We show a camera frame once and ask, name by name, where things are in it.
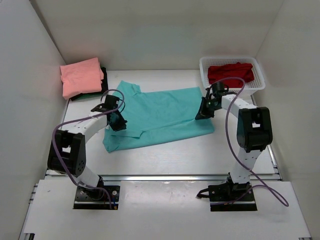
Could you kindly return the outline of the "teal t shirt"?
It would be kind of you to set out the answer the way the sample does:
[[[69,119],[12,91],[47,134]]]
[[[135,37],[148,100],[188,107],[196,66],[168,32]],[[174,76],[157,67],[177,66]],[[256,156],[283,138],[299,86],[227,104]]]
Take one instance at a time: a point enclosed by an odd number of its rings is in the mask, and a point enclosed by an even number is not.
[[[104,131],[108,153],[148,147],[208,135],[215,128],[210,119],[196,120],[202,92],[199,87],[142,92],[137,84],[121,81],[115,96],[124,96],[121,112],[126,129]]]

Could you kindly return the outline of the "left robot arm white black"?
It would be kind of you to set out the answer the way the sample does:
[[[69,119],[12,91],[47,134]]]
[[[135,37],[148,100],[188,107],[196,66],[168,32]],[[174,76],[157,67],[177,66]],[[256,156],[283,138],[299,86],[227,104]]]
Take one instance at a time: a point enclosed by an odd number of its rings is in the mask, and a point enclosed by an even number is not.
[[[125,130],[127,121],[120,111],[124,107],[123,97],[106,95],[87,117],[58,125],[52,133],[48,169],[68,175],[76,186],[86,188],[93,199],[101,198],[105,192],[103,179],[87,167],[86,143],[106,127],[115,132]]]

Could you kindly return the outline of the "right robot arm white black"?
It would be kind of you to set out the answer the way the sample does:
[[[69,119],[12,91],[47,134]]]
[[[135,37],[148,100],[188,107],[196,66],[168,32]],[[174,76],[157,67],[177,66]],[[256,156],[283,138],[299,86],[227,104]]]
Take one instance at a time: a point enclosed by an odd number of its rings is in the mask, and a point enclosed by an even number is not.
[[[224,195],[236,200],[250,188],[250,176],[255,163],[273,140],[270,111],[267,107],[257,107],[239,98],[222,82],[212,84],[201,98],[196,120],[213,118],[215,111],[227,110],[225,126],[229,114],[237,118],[236,140],[239,152],[237,163],[228,174]]]

